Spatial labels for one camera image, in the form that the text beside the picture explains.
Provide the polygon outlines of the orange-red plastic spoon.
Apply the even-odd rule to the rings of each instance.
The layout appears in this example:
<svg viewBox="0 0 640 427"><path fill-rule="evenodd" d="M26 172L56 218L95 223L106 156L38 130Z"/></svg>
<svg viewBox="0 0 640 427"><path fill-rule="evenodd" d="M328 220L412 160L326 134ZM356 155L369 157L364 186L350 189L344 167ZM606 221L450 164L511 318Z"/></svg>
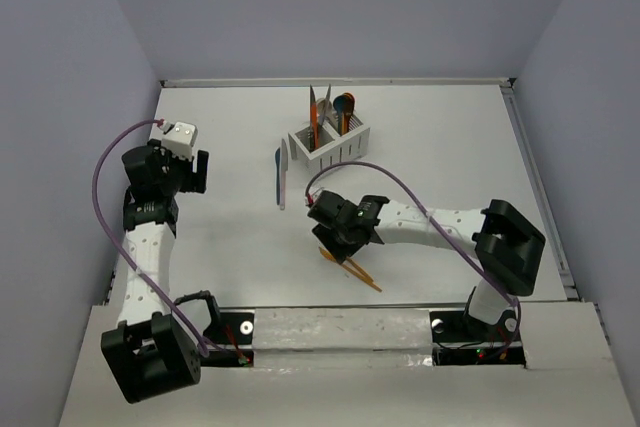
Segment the orange-red plastic spoon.
<svg viewBox="0 0 640 427"><path fill-rule="evenodd" d="M351 93L345 94L346 106L344 108L344 115L350 118L355 110L355 97Z"/></svg>

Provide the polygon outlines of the blue plastic spoon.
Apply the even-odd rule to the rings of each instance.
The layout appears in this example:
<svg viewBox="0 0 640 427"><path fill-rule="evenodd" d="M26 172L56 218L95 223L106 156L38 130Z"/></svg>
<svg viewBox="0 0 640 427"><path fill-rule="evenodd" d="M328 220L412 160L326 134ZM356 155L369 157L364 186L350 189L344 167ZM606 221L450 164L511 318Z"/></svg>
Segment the blue plastic spoon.
<svg viewBox="0 0 640 427"><path fill-rule="evenodd" d="M337 116L337 131L338 131L339 134L340 134L340 130L341 130L341 127L340 127L341 116L342 116L342 113L344 112L344 108L346 106L345 94L346 93L337 96L333 101L333 107L334 107L334 110L335 110L336 116Z"/></svg>

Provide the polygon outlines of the blue plastic knife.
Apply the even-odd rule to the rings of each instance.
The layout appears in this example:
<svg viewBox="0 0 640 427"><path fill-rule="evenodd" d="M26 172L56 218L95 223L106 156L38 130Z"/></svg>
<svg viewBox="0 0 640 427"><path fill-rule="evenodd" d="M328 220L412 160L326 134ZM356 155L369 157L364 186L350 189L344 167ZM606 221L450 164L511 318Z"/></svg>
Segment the blue plastic knife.
<svg viewBox="0 0 640 427"><path fill-rule="evenodd" d="M275 160L275 196L276 196L276 205L280 206L281 203L281 148L277 148L274 154Z"/></svg>

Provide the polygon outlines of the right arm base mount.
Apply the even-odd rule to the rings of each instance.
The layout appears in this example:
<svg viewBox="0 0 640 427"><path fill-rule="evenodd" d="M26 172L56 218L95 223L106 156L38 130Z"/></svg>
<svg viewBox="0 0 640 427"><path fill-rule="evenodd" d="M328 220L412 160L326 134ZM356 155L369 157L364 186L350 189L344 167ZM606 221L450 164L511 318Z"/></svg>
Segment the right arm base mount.
<svg viewBox="0 0 640 427"><path fill-rule="evenodd" d="M432 356L436 366L525 366L525 353L516 315L503 313L496 325L487 325L462 310L430 313Z"/></svg>

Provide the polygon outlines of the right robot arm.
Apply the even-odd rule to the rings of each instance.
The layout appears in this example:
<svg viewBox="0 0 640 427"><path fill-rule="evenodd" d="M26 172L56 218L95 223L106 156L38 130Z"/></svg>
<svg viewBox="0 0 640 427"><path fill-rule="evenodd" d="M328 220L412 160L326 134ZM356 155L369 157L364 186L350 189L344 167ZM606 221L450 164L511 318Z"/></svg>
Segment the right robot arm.
<svg viewBox="0 0 640 427"><path fill-rule="evenodd" d="M312 233L339 263L368 244L411 244L458 253L481 281L460 315L462 331L482 339L516 300L534 293L546 238L511 203L482 209L425 210L384 196L355 204L331 191L312 200Z"/></svg>

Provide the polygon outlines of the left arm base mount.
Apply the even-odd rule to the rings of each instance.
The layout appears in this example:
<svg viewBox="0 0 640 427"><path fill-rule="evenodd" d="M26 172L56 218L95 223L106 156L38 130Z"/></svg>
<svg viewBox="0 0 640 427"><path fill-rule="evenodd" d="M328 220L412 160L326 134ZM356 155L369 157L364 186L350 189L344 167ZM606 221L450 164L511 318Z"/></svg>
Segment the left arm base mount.
<svg viewBox="0 0 640 427"><path fill-rule="evenodd" d="M204 331L209 355L201 358L202 365L215 368L252 367L254 329L254 311L223 310L221 324L211 325Z"/></svg>

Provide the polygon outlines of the metal knife teal handle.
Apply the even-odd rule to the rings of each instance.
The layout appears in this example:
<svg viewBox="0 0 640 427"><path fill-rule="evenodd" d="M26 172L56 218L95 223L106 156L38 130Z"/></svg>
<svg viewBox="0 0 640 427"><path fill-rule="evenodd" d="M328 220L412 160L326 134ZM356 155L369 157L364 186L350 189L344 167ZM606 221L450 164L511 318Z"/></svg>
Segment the metal knife teal handle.
<svg viewBox="0 0 640 427"><path fill-rule="evenodd" d="M327 116L331 112L331 109L332 109L331 90L332 90L332 87L328 86L325 96L316 102L317 114L318 114L317 116L318 126L322 126L324 124Z"/></svg>

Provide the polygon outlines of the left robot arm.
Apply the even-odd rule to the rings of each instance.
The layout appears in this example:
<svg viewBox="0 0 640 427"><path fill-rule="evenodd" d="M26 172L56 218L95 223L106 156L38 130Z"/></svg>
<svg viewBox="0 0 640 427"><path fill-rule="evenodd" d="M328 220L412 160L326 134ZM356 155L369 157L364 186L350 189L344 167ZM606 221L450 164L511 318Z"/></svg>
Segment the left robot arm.
<svg viewBox="0 0 640 427"><path fill-rule="evenodd" d="M206 190L208 153L193 140L150 140L125 152L125 238L116 242L130 268L114 329L101 352L130 404L196 385L208 342L221 317L206 307L187 317L169 296L171 253L177 237L179 193Z"/></svg>

